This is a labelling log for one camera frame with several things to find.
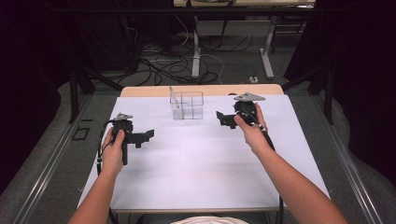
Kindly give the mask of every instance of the metal stand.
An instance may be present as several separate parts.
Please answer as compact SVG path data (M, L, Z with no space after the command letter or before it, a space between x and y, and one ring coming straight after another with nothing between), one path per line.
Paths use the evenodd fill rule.
M192 77L199 76L200 47L198 35L221 35L221 27L224 21L196 21L198 34L194 33L194 57L192 63ZM264 35L264 48L260 49L262 64L267 78L274 78L274 73L268 58L268 51L271 48L271 40L276 25L276 17L270 21L228 21L227 28L223 35Z

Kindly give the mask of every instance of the hand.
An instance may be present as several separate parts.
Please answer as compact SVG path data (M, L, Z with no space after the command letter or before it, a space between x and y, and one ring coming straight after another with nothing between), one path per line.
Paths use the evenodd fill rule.
M265 130L267 130L266 123L262 115L262 109L257 103L255 104L255 106L257 111L257 119L259 123L265 128ZM257 155L259 150L263 149L264 147L270 148L264 136L262 135L262 131L260 130L259 125L255 124L253 126L249 126L239 115L236 115L235 117L233 117L233 119L244 132L247 144L251 147L251 150L254 154Z
M112 134L113 128L110 128L106 134L105 141L102 144L102 172L110 172L113 175L117 175L123 167L121 145L125 137L125 133L123 130L120 130L115 140L112 139Z

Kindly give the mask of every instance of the gray carpet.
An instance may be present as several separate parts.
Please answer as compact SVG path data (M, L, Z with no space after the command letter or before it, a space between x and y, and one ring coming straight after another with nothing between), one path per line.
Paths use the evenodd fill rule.
M258 59L257 48L254 48L260 43L253 43L247 52L213 52L211 55L222 60L224 69L221 82L223 84L238 84L252 75L259 78L259 83L282 84L285 81L282 78L283 73L298 39L296 35L278 37L276 53L270 54L270 60L276 74L274 80L265 78L261 60ZM207 63L211 71L217 73L221 71L222 66L217 59L207 56ZM125 78L121 84L133 86L145 80L147 76L147 73L136 74ZM72 127L67 123L70 116L68 85L66 84L59 89L63 100L57 116L17 176L0 196L0 223L12 223L16 220L16 217L20 218L16 220L16 223L19 223L20 220L24 220L25 223L65 223L73 214L81 194L80 189L92 167L101 126L109 119L115 99L120 94L101 82L94 82L94 84L97 88L97 93L94 96L81 95L79 97L81 102L89 103ZM154 79L152 78L146 85L153 84ZM162 84L177 85L175 81L166 77ZM325 184L332 199L341 208L350 223L368 223L356 199L354 189L351 187L344 170L341 168L340 161L334 153L335 144L330 138L328 129L326 129L326 123L323 122L320 111L315 108L314 101L317 99L307 95L306 85L307 83L303 83L296 86L287 91L287 94L293 103ZM336 131L344 144L347 145L349 132L347 120L343 116L342 108L336 103L333 107L333 118ZM72 140L73 138L83 137L84 130L87 129L89 131L85 140ZM67 130L72 130L75 135L64 136ZM60 143L64 143L64 153L53 155L55 148ZM47 168L48 161L54 156L59 157L59 163L54 166L55 169L49 176L50 182L48 185L41 187L42 190L39 191L37 200L26 201L31 190L35 188L35 182L42 177L43 171ZM396 220L394 212L396 211L395 188L385 177L363 162L356 158L354 158L354 161L383 223L394 223L393 220ZM26 207L24 206L25 203L31 209L21 211L22 208ZM131 223L134 223L137 216L120 216L121 223L128 223L129 218L132 220ZM285 223L295 223L289 213L286 213Z

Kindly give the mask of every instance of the wooden table edge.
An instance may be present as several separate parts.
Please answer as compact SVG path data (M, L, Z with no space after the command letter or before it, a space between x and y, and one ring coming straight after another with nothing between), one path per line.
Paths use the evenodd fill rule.
M284 94L282 88L277 84L172 86L172 89L174 92L202 91L204 96L240 95L245 92L253 94ZM169 95L169 86L145 86L125 87L122 89L120 97L154 97Z

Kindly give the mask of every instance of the white paper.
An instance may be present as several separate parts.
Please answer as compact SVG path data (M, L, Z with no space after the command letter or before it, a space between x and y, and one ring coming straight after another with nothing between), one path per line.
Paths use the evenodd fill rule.
M263 96L258 103L276 152L329 196L289 97ZM168 97L118 98L111 118L133 115L134 133L154 129L155 135L141 148L128 145L111 208L278 207L278 193L240 128L220 126L216 117L216 111L234 114L234 103L233 96L205 96L203 119L174 120ZM96 177L94 165L80 201Z

